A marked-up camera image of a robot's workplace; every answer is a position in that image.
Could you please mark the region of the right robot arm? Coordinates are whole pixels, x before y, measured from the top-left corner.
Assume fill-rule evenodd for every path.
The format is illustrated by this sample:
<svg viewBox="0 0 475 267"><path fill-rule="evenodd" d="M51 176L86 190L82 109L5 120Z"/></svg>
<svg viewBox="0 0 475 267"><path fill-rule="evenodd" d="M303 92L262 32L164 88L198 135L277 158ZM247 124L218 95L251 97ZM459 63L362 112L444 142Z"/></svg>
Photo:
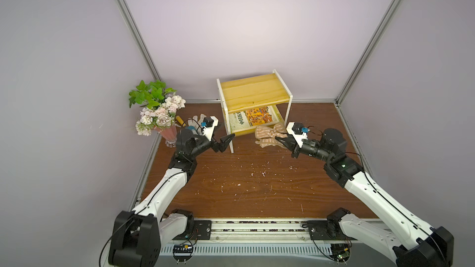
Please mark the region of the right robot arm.
<svg viewBox="0 0 475 267"><path fill-rule="evenodd" d="M290 122L287 136L278 138L293 158L307 155L323 161L327 175L357 197L388 227L373 226L344 208L327 217L330 235L343 235L364 243L398 267L451 267L454 236L444 227L432 227L396 201L363 165L350 158L347 141L337 129L325 129L320 140L308 137L309 128Z"/></svg>

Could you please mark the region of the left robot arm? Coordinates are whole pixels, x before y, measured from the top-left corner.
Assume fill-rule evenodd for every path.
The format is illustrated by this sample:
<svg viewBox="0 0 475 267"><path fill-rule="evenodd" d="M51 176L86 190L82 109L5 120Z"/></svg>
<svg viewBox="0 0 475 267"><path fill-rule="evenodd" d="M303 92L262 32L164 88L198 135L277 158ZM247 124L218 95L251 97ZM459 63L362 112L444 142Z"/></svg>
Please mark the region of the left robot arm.
<svg viewBox="0 0 475 267"><path fill-rule="evenodd" d="M176 150L162 180L140 204L117 215L112 235L103 247L109 251L109 265L153 267L164 245L193 230L190 211L176 210L168 217L164 216L165 211L193 176L197 157L209 149L224 152L234 137L230 134L215 140L212 127L204 129L201 135L190 129L177 134Z"/></svg>

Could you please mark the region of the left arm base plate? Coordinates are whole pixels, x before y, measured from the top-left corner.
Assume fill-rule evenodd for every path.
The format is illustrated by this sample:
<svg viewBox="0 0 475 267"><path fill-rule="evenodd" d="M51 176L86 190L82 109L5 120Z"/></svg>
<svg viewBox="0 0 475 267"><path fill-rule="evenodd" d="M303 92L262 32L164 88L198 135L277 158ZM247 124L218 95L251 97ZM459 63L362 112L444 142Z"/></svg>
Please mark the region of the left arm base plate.
<svg viewBox="0 0 475 267"><path fill-rule="evenodd" d="M176 241L209 241L211 238L212 221L211 220L194 220L192 227L187 226L186 230L176 236Z"/></svg>

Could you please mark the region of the yellow white bookshelf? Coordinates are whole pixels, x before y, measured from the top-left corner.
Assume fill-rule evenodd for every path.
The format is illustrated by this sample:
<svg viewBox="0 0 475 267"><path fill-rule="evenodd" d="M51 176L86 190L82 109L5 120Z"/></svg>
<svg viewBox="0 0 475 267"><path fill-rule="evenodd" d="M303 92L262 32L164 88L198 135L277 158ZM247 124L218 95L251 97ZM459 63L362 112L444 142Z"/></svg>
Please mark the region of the yellow white bookshelf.
<svg viewBox="0 0 475 267"><path fill-rule="evenodd" d="M236 136L242 136L253 133L255 127L247 130L232 128L231 115L264 106L275 108L278 121L287 124L293 94L276 69L271 74L227 82L217 79L216 82L223 112L223 124L227 134L234 133ZM282 116L276 109L277 105L283 103L287 104L285 116Z"/></svg>

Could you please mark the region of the striped beige cloth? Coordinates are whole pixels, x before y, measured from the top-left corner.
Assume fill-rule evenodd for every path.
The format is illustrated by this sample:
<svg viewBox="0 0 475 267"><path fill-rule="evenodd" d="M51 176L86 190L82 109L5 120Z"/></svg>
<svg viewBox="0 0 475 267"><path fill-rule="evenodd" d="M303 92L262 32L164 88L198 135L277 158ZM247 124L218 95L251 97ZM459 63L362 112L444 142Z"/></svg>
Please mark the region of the striped beige cloth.
<svg viewBox="0 0 475 267"><path fill-rule="evenodd" d="M257 126L255 131L256 144L261 148L285 146L278 141L278 138L287 138L286 128L282 122L274 126Z"/></svg>

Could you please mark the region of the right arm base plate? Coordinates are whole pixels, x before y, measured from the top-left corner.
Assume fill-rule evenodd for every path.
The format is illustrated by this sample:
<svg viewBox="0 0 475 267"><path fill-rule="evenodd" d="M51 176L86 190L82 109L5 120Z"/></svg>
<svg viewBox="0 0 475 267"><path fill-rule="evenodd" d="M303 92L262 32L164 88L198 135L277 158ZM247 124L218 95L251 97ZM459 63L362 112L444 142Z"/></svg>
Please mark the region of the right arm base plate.
<svg viewBox="0 0 475 267"><path fill-rule="evenodd" d="M307 229L312 241L345 241L348 238L340 225L333 221L310 220Z"/></svg>

